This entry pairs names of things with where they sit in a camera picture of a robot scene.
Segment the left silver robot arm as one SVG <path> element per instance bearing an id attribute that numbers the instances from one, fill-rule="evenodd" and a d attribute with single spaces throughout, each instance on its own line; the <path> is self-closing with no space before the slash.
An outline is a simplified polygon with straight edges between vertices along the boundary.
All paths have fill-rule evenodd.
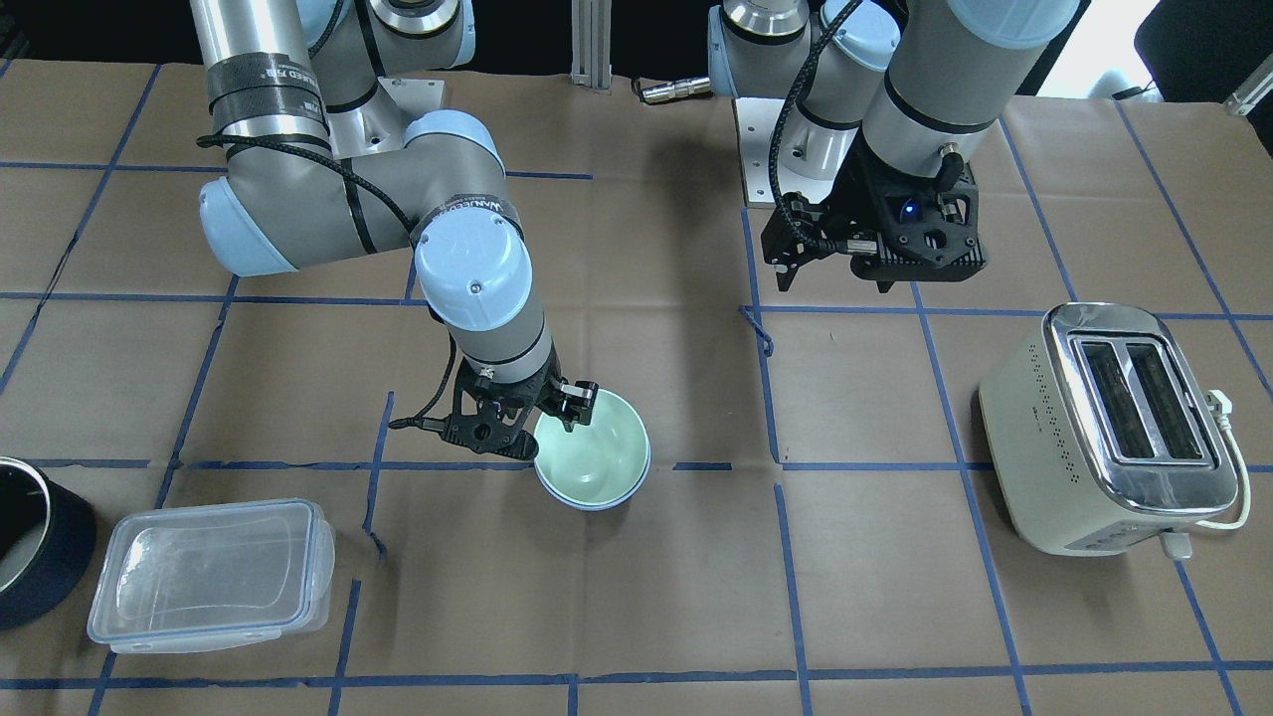
<path id="1" fill-rule="evenodd" d="M 896 282 L 987 268 L 973 155 L 1077 1 L 722 1 L 708 78 L 732 98 L 780 99 L 761 168 L 764 262 L 791 290 L 810 262 Z"/>

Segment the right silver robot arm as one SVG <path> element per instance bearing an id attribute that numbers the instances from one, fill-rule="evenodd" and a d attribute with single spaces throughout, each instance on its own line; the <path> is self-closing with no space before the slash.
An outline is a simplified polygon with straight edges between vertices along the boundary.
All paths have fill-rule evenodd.
<path id="1" fill-rule="evenodd" d="M 410 248 L 449 333 L 449 413 L 395 419 L 476 454 L 532 459 L 531 412 L 589 426 L 600 386 L 561 372 L 505 166 L 480 118 L 411 112 L 400 73 L 474 56 L 468 1 L 195 1 L 227 177 L 200 192 L 207 245 L 237 276 Z"/>

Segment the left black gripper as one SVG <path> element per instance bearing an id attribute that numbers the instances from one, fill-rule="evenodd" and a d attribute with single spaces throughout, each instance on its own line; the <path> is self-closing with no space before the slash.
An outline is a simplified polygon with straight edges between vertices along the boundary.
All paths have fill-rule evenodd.
<path id="1" fill-rule="evenodd" d="M 962 282 L 990 262 L 978 217 L 975 176 L 959 148 L 938 150 L 936 176 L 915 177 L 855 139 L 826 199 L 782 196 L 761 232 L 763 259 L 779 290 L 805 264 L 831 257 L 850 259 L 850 271 L 881 293 L 895 282 Z"/>

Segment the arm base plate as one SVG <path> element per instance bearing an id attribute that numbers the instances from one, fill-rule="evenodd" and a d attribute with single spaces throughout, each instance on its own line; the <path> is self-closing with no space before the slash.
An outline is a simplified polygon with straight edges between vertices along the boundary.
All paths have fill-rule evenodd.
<path id="1" fill-rule="evenodd" d="M 782 103 L 782 99 L 759 96 L 737 96 L 733 99 L 745 205 L 752 209 L 771 209 L 774 205 L 769 155 Z M 824 201 L 830 195 L 855 131 L 855 126 L 815 125 L 799 110 L 792 110 L 783 127 L 777 162 L 779 191 L 801 192 L 813 203 Z"/>

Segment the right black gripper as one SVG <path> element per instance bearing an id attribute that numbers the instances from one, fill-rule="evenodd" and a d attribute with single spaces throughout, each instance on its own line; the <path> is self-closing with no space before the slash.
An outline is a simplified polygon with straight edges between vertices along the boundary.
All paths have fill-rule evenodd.
<path id="1" fill-rule="evenodd" d="M 563 422 L 565 431 L 589 426 L 600 399 L 600 383 L 580 380 L 570 383 L 559 361 L 550 358 L 530 377 L 500 383 L 460 363 L 452 391 L 452 412 L 440 422 L 440 440 L 474 454 L 499 454 L 510 459 L 533 459 L 538 443 L 526 423 L 531 412 Z"/>

